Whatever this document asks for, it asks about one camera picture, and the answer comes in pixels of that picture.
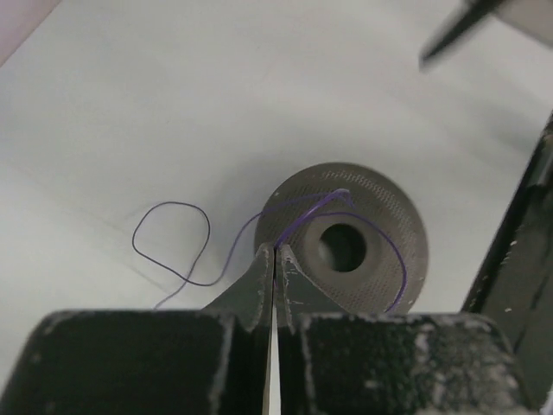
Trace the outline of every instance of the purple wire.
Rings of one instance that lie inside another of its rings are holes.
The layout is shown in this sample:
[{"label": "purple wire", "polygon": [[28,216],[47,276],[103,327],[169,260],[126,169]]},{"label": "purple wire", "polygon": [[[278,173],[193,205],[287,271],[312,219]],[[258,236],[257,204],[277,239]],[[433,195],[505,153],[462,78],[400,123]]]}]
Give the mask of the purple wire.
[{"label": "purple wire", "polygon": [[[134,249],[134,251],[140,255],[141,257],[147,259],[148,261],[156,264],[156,265],[159,265],[161,266],[161,268],[163,268],[164,270],[167,270],[169,272],[172,272],[173,274],[175,274],[178,278],[180,278],[182,281],[183,281],[183,284],[176,290],[174,291],[173,293],[171,293],[170,295],[168,295],[167,297],[165,297],[162,301],[160,301],[159,303],[157,303],[155,306],[154,306],[154,309],[158,309],[160,306],[162,306],[164,303],[166,303],[168,300],[170,300],[171,298],[173,298],[174,296],[176,296],[179,292],[182,291],[182,289],[186,286],[186,284],[190,283],[192,285],[196,285],[196,286],[199,286],[199,287],[211,287],[212,285],[216,285],[224,276],[225,276],[225,273],[226,273],[226,270],[228,268],[228,265],[230,264],[231,262],[231,258],[232,258],[232,255],[234,254],[234,250],[236,249],[236,245],[238,244],[238,240],[240,239],[240,237],[242,236],[242,233],[244,232],[244,230],[248,227],[248,225],[250,225],[256,218],[258,218],[259,216],[261,216],[262,214],[270,214],[272,212],[275,212],[277,211],[278,209],[281,209],[281,208],[285,208],[286,206],[289,206],[289,205],[293,205],[294,203],[297,203],[299,201],[306,201],[306,200],[309,200],[309,199],[314,199],[314,198],[317,198],[317,197],[322,197],[322,196],[327,196],[329,195],[329,193],[317,193],[317,194],[312,194],[312,195],[304,195],[304,196],[301,196],[301,197],[298,197],[298,198],[295,198],[295,199],[292,199],[290,201],[284,201],[282,203],[279,203],[277,205],[275,205],[274,207],[270,207],[262,212],[259,212],[258,214],[252,216],[243,226],[242,228],[238,231],[238,234],[236,236],[236,238],[234,239],[234,241],[232,242],[232,246],[231,246],[231,250],[229,251],[228,253],[228,256],[226,257],[226,262],[225,262],[225,265],[223,266],[223,269],[220,273],[220,275],[217,277],[217,279],[215,279],[214,281],[212,281],[211,283],[207,283],[207,284],[203,284],[203,283],[195,283],[194,281],[191,281],[190,280],[190,277],[192,275],[192,273],[194,272],[194,269],[195,269],[195,266],[196,264],[198,263],[198,260],[200,259],[201,255],[204,253],[204,251],[206,250],[206,247],[207,247],[207,243],[209,242],[209,238],[211,237],[211,222],[206,214],[206,212],[199,206],[196,206],[194,205],[193,203],[186,203],[184,201],[163,201],[161,203],[158,203],[156,204],[155,206],[151,207],[147,212],[146,214],[144,214],[144,216],[142,217],[142,219],[138,222],[138,225],[137,227],[135,227],[135,230],[134,232],[132,233],[132,239],[131,239],[131,243],[132,243],[132,248]],[[341,195],[337,196],[339,199],[342,199],[344,200]],[[142,226],[142,224],[144,223],[144,221],[146,220],[146,218],[154,211],[156,210],[157,208],[160,208],[162,206],[165,206],[165,205],[178,205],[178,206],[184,206],[184,207],[187,207],[187,208],[192,208],[194,210],[197,210],[198,212],[201,213],[201,215],[204,217],[204,219],[206,220],[206,223],[207,223],[207,236],[206,236],[206,240],[204,241],[204,244],[202,246],[202,248],[200,249],[200,252],[198,253],[198,255],[196,256],[196,258],[194,259],[194,262],[192,263],[192,266],[190,266],[190,269],[188,270],[188,272],[185,274],[185,275],[182,275],[180,274],[178,271],[174,270],[173,268],[170,268],[168,266],[166,266],[165,264],[163,264],[162,262],[156,260],[156,259],[153,259],[152,257],[150,257],[149,255],[145,254],[144,252],[140,251],[137,247],[137,234],[138,234],[138,230],[140,229],[140,227]]]},{"label": "purple wire", "polygon": [[[198,207],[198,206],[196,206],[192,203],[186,203],[186,202],[182,202],[182,201],[164,201],[162,203],[156,204],[154,207],[151,207],[148,210],[148,212],[146,212],[146,214],[142,217],[142,219],[138,222],[138,225],[137,225],[137,227],[135,228],[135,230],[132,234],[132,240],[131,240],[132,247],[135,250],[135,252],[138,253],[143,258],[147,259],[148,261],[150,261],[150,262],[152,262],[156,265],[161,266],[161,268],[163,268],[167,271],[172,272],[178,278],[183,280],[183,283],[181,284],[181,286],[177,290],[175,290],[174,292],[172,292],[171,294],[166,296],[159,303],[157,303],[154,306],[154,309],[158,309],[164,303],[166,303],[168,300],[170,300],[171,298],[173,298],[174,296],[179,294],[182,291],[182,289],[186,286],[186,284],[188,284],[188,283],[190,283],[192,285],[199,286],[199,287],[210,287],[210,286],[213,286],[213,285],[217,284],[225,276],[226,270],[228,268],[228,265],[231,262],[232,255],[234,254],[234,250],[236,249],[236,246],[238,244],[238,241],[239,241],[240,237],[242,236],[242,233],[256,218],[258,218],[259,216],[264,215],[264,214],[273,213],[273,212],[279,210],[280,208],[284,208],[286,206],[295,204],[299,201],[305,201],[305,200],[314,199],[314,198],[317,198],[317,197],[323,197],[323,198],[320,201],[318,201],[317,203],[315,203],[313,207],[308,209],[308,211],[306,211],[304,214],[302,214],[298,219],[296,219],[294,222],[292,222],[292,224],[290,226],[288,226],[286,229],[284,229],[283,233],[276,240],[275,248],[278,248],[303,223],[305,223],[307,221],[310,221],[310,220],[313,220],[317,217],[334,216],[334,215],[339,215],[339,214],[345,214],[345,215],[349,215],[349,216],[352,216],[352,217],[355,217],[359,220],[364,221],[367,225],[369,225],[370,227],[375,229],[388,242],[388,244],[390,245],[390,247],[392,248],[394,253],[396,253],[397,259],[399,260],[399,264],[402,267],[403,277],[402,277],[401,287],[400,287],[399,291],[396,294],[396,298],[394,299],[392,304],[385,310],[385,312],[388,312],[388,311],[392,310],[397,305],[397,303],[399,303],[399,300],[402,298],[402,296],[405,292],[405,288],[407,286],[407,267],[405,265],[405,262],[404,262],[404,259],[401,255],[401,253],[399,252],[399,250],[397,249],[397,246],[393,243],[391,238],[382,229],[380,229],[374,222],[364,218],[363,216],[361,216],[359,214],[354,214],[354,213],[350,213],[350,212],[332,212],[332,213],[326,213],[326,214],[314,214],[316,210],[318,210],[319,208],[322,208],[323,206],[327,205],[330,201],[332,201],[334,199],[341,199],[348,206],[353,208],[353,200],[352,200],[351,194],[350,194],[349,190],[343,189],[343,188],[337,189],[337,190],[335,190],[334,192],[331,192],[331,193],[319,193],[319,194],[312,194],[312,195],[304,195],[304,196],[292,199],[290,201],[285,201],[285,202],[279,203],[279,204],[275,205],[274,207],[270,207],[268,209],[265,209],[265,210],[259,212],[258,214],[255,214],[254,216],[252,216],[240,228],[236,238],[232,242],[231,249],[230,249],[230,251],[229,251],[229,253],[226,257],[226,262],[225,262],[225,265],[223,266],[223,269],[222,269],[220,275],[214,281],[212,281],[211,283],[207,283],[207,284],[195,283],[194,281],[190,280],[190,277],[192,276],[192,273],[194,272],[194,268],[195,268],[196,264],[198,263],[198,260],[200,259],[201,255],[206,250],[207,243],[209,242],[209,238],[211,236],[211,223],[209,221],[209,218],[207,217],[206,212],[201,207]],[[200,253],[198,253],[196,258],[194,259],[194,262],[190,266],[190,269],[188,270],[188,272],[184,276],[181,275],[178,271],[166,266],[165,264],[157,261],[156,259],[151,258],[149,255],[141,252],[137,248],[137,245],[136,245],[136,237],[137,237],[138,229],[140,228],[140,226],[143,224],[143,222],[146,220],[146,218],[149,216],[149,214],[151,214],[155,209],[160,208],[161,206],[164,206],[164,205],[179,205],[179,206],[184,206],[184,207],[188,207],[188,208],[193,208],[193,209],[199,211],[202,214],[202,216],[204,217],[204,219],[206,220],[206,223],[207,223],[206,240],[205,240],[205,242],[204,242],[204,244],[203,244],[203,246],[200,250]]]},{"label": "purple wire", "polygon": [[340,195],[347,194],[349,196],[349,201],[346,203],[350,205],[353,208],[353,200],[352,195],[349,190],[345,188],[339,188],[335,190],[332,193],[329,193],[322,199],[320,199],[318,202],[316,202],[310,209],[308,209],[304,214],[300,215],[299,218],[294,220],[292,224],[284,229],[284,232],[278,237],[278,239],[275,242],[275,248],[278,248],[294,231],[303,223],[305,220],[313,214],[316,210],[322,208],[323,206],[327,205],[330,201],[337,199],[340,197]]}]

